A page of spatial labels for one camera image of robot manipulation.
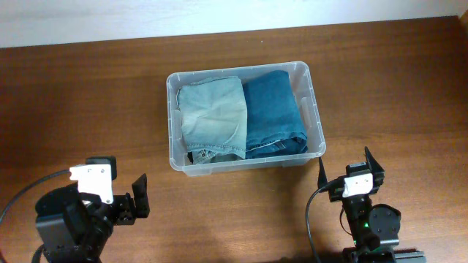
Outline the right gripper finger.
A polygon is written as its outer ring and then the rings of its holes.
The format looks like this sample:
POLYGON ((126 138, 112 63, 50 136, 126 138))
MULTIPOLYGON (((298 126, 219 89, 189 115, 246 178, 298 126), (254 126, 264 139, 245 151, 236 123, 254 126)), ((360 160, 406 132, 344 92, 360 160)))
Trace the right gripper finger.
POLYGON ((319 157, 319 173, 317 179, 317 187, 318 189, 324 188, 328 184, 328 179, 326 176, 324 164, 322 158, 319 157))
POLYGON ((369 148, 366 146, 364 148, 365 151, 365 157, 366 157, 366 163, 369 166, 369 170, 373 174, 384 174, 385 170, 382 168, 382 166, 376 161, 376 159, 372 156, 369 148))

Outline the medium blue jeans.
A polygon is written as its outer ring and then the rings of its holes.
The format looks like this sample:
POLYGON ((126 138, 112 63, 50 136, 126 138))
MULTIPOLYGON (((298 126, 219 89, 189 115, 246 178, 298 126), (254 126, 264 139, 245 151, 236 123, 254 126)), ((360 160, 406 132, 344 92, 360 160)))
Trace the medium blue jeans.
POLYGON ((247 106, 246 158, 305 153, 307 134, 286 71, 243 84, 247 106))

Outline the light blue jeans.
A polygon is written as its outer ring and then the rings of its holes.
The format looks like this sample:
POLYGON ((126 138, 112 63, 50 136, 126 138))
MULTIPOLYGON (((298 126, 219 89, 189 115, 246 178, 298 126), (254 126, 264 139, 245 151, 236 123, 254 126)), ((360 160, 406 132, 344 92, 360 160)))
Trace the light blue jeans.
POLYGON ((193 164, 246 158, 247 106, 238 77, 209 77, 184 85, 177 102, 193 164))

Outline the clear plastic storage bin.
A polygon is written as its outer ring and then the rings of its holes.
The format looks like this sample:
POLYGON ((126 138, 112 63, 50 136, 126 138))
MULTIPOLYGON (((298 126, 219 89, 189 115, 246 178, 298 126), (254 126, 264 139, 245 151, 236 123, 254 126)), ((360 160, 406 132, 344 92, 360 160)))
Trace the clear plastic storage bin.
POLYGON ((182 172, 189 177, 244 169, 302 166, 312 159, 321 157, 326 151, 326 142, 322 131, 309 66, 302 61, 192 72, 174 72, 166 79, 166 90, 169 163, 175 171, 182 172), (207 77, 237 76, 245 83, 275 70, 286 71, 290 76, 291 89, 307 132, 308 151, 297 155, 210 164, 192 164, 187 157, 188 151, 181 131, 182 119, 180 111, 177 108, 176 99, 178 90, 184 85, 206 79, 207 77))

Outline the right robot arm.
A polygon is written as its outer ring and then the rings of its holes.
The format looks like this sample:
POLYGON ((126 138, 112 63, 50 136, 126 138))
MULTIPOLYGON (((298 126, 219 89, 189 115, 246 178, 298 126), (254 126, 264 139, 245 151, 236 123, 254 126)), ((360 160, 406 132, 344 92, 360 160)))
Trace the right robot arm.
POLYGON ((354 246, 342 251, 345 262, 395 262, 393 248, 399 244, 401 212, 386 204, 374 205, 371 195, 384 183, 385 171, 365 149, 366 160, 346 166, 346 174, 328 181, 319 161, 318 191, 331 202, 340 202, 354 246))

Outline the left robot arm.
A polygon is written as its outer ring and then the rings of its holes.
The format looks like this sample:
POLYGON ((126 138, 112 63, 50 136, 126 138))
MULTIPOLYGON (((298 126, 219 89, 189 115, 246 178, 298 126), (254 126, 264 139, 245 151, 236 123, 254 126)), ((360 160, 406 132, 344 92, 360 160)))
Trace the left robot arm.
POLYGON ((72 184, 48 192, 37 201, 36 229, 42 245, 32 256, 39 262, 99 262, 113 228, 147 218, 150 207, 147 175, 133 184, 132 193, 115 195, 114 156, 96 156, 70 167, 72 184))

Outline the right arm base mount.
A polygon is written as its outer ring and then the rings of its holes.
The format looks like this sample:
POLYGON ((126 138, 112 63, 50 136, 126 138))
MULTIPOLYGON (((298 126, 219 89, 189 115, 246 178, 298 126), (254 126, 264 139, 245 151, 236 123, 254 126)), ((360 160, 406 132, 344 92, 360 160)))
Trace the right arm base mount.
POLYGON ((416 250, 395 251, 392 248, 364 252, 354 248, 342 251, 346 263, 427 263, 424 252, 416 250))

